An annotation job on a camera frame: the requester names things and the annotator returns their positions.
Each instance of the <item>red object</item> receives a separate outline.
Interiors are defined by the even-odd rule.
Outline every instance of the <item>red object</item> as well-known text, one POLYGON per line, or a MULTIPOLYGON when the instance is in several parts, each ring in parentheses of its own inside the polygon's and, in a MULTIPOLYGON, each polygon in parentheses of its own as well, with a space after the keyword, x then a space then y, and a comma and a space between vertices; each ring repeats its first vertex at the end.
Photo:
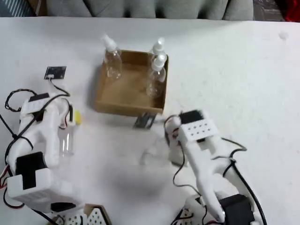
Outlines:
POLYGON ((287 12, 285 20, 290 22, 300 22, 300 0, 286 0, 287 12))

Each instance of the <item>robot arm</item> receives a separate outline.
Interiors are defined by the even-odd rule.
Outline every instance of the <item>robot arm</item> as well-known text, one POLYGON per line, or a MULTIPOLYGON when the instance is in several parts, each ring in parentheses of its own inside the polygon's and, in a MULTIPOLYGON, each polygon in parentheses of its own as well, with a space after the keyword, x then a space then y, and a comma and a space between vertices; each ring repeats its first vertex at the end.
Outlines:
MULTIPOLYGON (((230 215, 226 215, 226 209, 222 207, 222 200, 217 198, 212 184, 212 176, 215 173, 223 174, 232 163, 231 152, 218 135, 218 130, 213 121, 200 111, 191 111, 182 113, 179 116, 172 116, 166 121, 165 130, 170 146, 172 146, 170 154, 177 154, 179 152, 178 148, 183 149, 195 174, 197 189, 202 195, 210 214, 218 222, 228 222, 226 217, 230 217, 230 215), (208 148, 201 149, 201 143, 208 148)), ((225 178, 237 188, 241 195, 247 197, 251 204, 252 212, 250 212, 250 215, 252 216, 245 224, 249 224, 254 220, 263 224, 251 194, 232 167, 226 172, 225 178)))
MULTIPOLYGON (((22 105, 19 133, 32 121, 35 113, 53 97, 55 93, 45 93, 27 99, 22 105)), ((61 130, 69 112, 68 101, 62 97, 54 99, 47 105, 42 116, 37 118, 22 137, 12 146, 7 162, 13 173, 7 180, 8 195, 28 207, 44 213, 62 212, 81 207, 79 192, 69 182, 62 180, 53 172, 59 165, 60 132, 69 132, 74 128, 70 118, 68 128, 61 130), (45 143, 45 150, 33 151, 32 146, 45 143)))

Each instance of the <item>black plastic part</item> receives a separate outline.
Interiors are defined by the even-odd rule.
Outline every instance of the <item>black plastic part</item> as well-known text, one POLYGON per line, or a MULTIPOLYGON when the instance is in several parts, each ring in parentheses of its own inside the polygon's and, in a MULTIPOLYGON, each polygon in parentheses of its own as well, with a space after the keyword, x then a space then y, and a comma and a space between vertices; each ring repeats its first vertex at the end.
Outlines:
POLYGON ((156 114, 144 113, 139 116, 134 124, 134 128, 150 129, 154 123, 156 114))
POLYGON ((41 99, 44 99, 44 98, 49 98, 49 94, 48 93, 44 93, 44 94, 40 94, 40 95, 34 95, 34 96, 31 96, 29 98, 29 101, 28 102, 33 102, 33 101, 37 101, 37 100, 41 100, 41 99))
POLYGON ((233 195, 220 200, 225 212, 224 225, 250 225, 254 216, 249 199, 244 195, 233 195))
POLYGON ((16 161, 16 175, 22 175, 23 190, 34 188, 36 184, 36 170, 44 169, 44 156, 42 152, 36 152, 21 156, 16 161))
POLYGON ((73 106, 70 105, 70 121, 73 121, 73 106))
POLYGON ((40 121, 43 120, 43 118, 44 118, 44 112, 45 111, 43 110, 43 113, 41 113, 41 114, 39 114, 39 112, 33 112, 32 113, 34 117, 37 117, 36 118, 36 122, 40 122, 40 121))
POLYGON ((53 212, 62 212, 75 208, 76 205, 71 202, 55 202, 51 204, 51 210, 53 212))
POLYGON ((47 67, 44 80, 48 79, 64 79, 67 67, 47 67))
POLYGON ((181 119, 181 124, 192 123, 204 119, 202 113, 198 110, 181 113, 179 114, 179 117, 181 119))

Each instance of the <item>white plastic housing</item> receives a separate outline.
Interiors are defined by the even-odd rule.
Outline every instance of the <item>white plastic housing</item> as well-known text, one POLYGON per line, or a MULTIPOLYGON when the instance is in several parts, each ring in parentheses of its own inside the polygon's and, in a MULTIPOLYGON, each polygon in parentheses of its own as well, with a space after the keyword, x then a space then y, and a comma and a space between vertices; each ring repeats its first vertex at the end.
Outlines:
POLYGON ((43 213, 51 212, 51 203, 81 204, 80 193, 75 187, 56 176, 49 168, 36 171, 36 187, 23 190, 22 175, 7 179, 8 196, 29 208, 43 213))

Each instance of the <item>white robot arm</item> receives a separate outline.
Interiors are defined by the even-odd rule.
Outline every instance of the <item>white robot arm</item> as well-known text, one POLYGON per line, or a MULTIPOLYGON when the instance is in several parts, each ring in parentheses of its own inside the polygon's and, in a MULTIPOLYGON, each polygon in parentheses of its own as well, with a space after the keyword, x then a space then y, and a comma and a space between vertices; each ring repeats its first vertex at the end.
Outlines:
MULTIPOLYGON (((179 154, 181 153, 181 157, 182 152, 185 154, 195 174, 197 189, 202 195, 202 202, 205 202, 208 212, 218 222, 235 225, 236 223, 230 223, 230 221, 237 218, 231 215, 232 209, 225 205, 228 201, 242 201, 244 205, 249 202, 251 207, 249 207, 250 210, 247 210, 246 207, 244 211, 240 209, 240 212, 234 212, 235 214, 245 213, 246 215, 241 215, 244 217, 245 223, 240 221, 237 225, 254 224, 255 221, 266 225, 265 219, 262 219, 257 209, 257 202, 253 198, 253 196, 256 198, 257 195, 254 194, 253 189, 250 193, 237 175, 234 170, 236 165, 229 166, 233 163, 233 154, 218 135, 218 130, 208 115, 194 110, 172 116, 165 122, 165 131, 171 149, 170 159, 181 164, 182 158, 179 157, 179 154), (207 148, 201 149, 200 144, 204 144, 207 148), (223 174, 237 188, 240 195, 233 196, 231 199, 218 199, 212 184, 212 176, 215 173, 223 174)), ((194 208, 192 211, 197 214, 199 210, 194 208)))
POLYGON ((67 96, 57 95, 35 95, 24 102, 18 134, 37 113, 40 116, 22 134, 22 138, 12 144, 7 156, 13 175, 7 180, 8 195, 43 213, 66 212, 82 204, 75 187, 53 172, 63 151, 72 148, 75 127, 73 108, 67 96), (36 152, 33 147, 37 143, 45 143, 45 150, 36 152))

